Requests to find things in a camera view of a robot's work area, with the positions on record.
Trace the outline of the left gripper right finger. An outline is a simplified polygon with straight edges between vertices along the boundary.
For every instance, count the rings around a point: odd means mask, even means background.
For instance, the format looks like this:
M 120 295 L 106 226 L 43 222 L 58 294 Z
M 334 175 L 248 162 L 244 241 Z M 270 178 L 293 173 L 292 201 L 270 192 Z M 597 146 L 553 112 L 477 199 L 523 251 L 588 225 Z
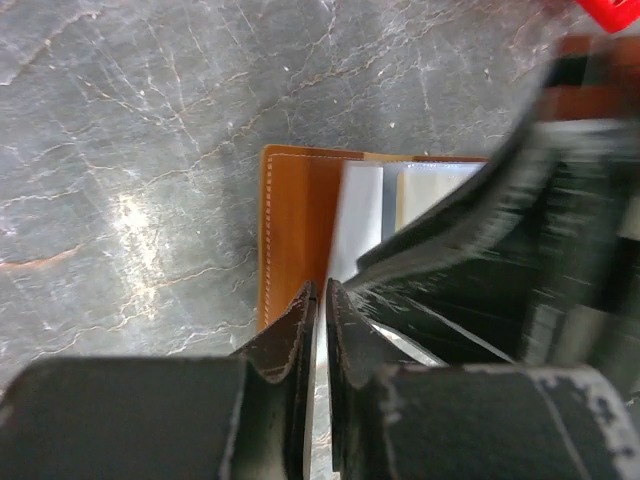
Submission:
M 344 479 L 635 479 L 639 435 L 589 367 L 421 364 L 326 287 L 332 466 Z

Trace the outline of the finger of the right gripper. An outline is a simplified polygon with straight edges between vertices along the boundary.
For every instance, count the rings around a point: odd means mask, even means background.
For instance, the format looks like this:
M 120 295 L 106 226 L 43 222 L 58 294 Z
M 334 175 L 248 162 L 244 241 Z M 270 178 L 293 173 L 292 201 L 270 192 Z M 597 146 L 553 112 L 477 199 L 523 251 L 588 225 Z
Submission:
M 447 364 L 635 366 L 638 37 L 565 38 L 504 143 L 345 291 Z

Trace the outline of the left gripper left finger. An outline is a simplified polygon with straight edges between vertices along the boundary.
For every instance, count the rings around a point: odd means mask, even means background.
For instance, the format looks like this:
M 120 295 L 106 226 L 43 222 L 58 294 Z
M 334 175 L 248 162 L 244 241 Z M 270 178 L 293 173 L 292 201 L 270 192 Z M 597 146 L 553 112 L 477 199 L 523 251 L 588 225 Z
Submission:
M 318 295 L 223 357 L 52 357 L 1 400 L 5 479 L 305 479 Z

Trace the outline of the brown leather card holder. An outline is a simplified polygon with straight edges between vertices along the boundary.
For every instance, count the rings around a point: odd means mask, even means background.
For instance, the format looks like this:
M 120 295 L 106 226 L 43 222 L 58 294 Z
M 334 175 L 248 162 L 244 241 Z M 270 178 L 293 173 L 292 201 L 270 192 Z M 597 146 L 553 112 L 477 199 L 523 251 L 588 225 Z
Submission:
M 356 262 L 451 193 L 482 157 L 385 155 L 267 145 L 260 162 L 257 328 L 313 282 L 355 276 Z

